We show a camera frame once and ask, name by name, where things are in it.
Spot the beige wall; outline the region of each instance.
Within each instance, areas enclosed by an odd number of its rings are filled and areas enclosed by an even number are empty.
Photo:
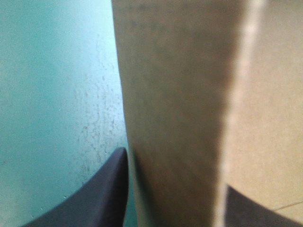
[[[303,222],[302,1],[268,2],[251,65],[232,132],[228,182]]]

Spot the beige panel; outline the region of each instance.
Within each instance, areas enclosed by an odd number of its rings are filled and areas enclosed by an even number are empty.
[[[299,223],[303,223],[303,201],[299,204],[277,210],[276,212]]]
[[[148,213],[157,226],[222,226],[226,110],[239,38],[254,32],[240,29],[247,2],[113,0],[139,226],[152,226]]]
[[[232,134],[228,182],[277,209],[303,201],[303,3],[272,0],[264,15]]]

